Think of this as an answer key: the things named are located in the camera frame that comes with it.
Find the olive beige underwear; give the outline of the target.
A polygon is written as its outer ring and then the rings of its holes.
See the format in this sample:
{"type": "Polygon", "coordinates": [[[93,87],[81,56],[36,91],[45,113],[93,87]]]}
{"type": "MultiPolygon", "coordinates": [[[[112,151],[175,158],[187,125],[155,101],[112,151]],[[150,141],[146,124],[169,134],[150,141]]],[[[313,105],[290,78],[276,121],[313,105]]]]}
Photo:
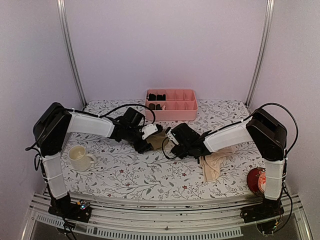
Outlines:
{"type": "Polygon", "coordinates": [[[151,144],[151,149],[152,150],[161,150],[162,147],[165,147],[168,142],[169,138],[167,137],[165,131],[161,131],[156,134],[150,135],[147,139],[146,142],[148,144],[151,144]]]}

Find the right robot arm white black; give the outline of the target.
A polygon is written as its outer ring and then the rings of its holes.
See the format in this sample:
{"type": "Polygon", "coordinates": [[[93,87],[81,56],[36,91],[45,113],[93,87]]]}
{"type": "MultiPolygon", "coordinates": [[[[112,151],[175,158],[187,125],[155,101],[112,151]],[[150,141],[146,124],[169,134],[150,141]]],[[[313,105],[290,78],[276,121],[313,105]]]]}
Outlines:
{"type": "Polygon", "coordinates": [[[262,203],[241,209],[240,216],[248,222],[280,216],[285,162],[287,157],[287,129],[264,109],[256,109],[241,121],[214,132],[197,133],[186,123],[166,131],[174,143],[171,152],[178,158],[191,156],[195,159],[216,153],[227,147],[254,142],[264,159],[266,177],[262,203]]]}

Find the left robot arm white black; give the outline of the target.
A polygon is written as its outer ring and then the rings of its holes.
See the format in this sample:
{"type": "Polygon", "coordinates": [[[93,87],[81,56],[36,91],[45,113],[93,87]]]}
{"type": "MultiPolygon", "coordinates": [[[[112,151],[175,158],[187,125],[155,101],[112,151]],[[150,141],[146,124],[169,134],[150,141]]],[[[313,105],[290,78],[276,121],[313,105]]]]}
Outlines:
{"type": "Polygon", "coordinates": [[[95,115],[64,108],[54,102],[33,127],[35,143],[31,146],[39,156],[42,177],[50,195],[48,212],[63,220],[89,222],[92,208],[83,201],[72,203],[67,191],[61,167],[62,148],[69,133],[102,136],[117,142],[125,140],[133,144],[138,153],[152,148],[147,138],[158,131],[154,123],[139,125],[144,115],[127,105],[124,115],[115,119],[107,115],[95,115]]]}

